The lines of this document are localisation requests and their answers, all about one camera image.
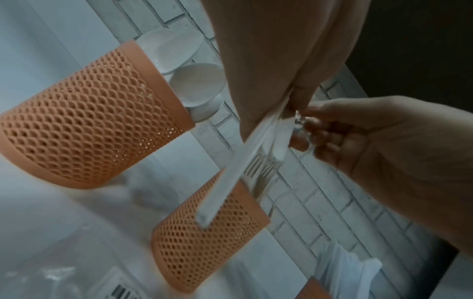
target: barcode label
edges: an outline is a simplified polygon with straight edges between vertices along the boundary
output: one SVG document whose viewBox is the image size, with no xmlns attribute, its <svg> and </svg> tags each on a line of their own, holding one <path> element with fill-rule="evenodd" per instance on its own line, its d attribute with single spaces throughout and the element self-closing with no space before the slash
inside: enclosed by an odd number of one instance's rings
<svg viewBox="0 0 473 299">
<path fill-rule="evenodd" d="M 113 267 L 87 292 L 87 299 L 149 299 L 122 270 Z"/>
</svg>

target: orange perforated cup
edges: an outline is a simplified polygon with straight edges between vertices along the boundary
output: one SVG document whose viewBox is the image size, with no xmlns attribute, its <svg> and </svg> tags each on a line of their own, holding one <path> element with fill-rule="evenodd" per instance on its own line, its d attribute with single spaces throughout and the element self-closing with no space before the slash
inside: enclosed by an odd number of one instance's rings
<svg viewBox="0 0 473 299">
<path fill-rule="evenodd" d="M 131 40 L 0 115 L 0 153 L 50 183 L 88 189 L 194 125 Z"/>
<path fill-rule="evenodd" d="M 296 299 L 331 299 L 329 293 L 313 277 L 309 278 Z"/>
<path fill-rule="evenodd" d="M 195 221 L 197 207 L 218 175 L 153 231 L 151 248 L 156 265 L 167 282 L 184 293 L 193 292 L 270 223 L 248 189 L 238 182 L 210 226 L 201 229 Z"/>
</svg>

